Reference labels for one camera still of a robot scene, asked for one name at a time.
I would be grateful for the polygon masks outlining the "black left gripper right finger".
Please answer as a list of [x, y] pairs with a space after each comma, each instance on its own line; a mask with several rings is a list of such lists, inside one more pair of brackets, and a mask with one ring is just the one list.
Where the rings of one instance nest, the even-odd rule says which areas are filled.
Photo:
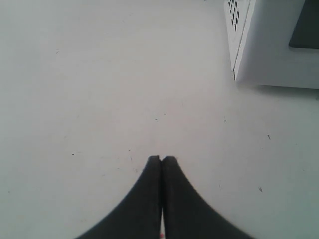
[[177, 159], [161, 163], [162, 208], [167, 239], [248, 239], [249, 235], [213, 210], [190, 184]]

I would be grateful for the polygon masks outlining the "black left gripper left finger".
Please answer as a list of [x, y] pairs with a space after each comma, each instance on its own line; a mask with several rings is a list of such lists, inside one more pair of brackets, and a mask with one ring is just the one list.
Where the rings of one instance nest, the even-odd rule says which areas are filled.
[[161, 160], [148, 158], [126, 197], [82, 239], [159, 239], [162, 214]]

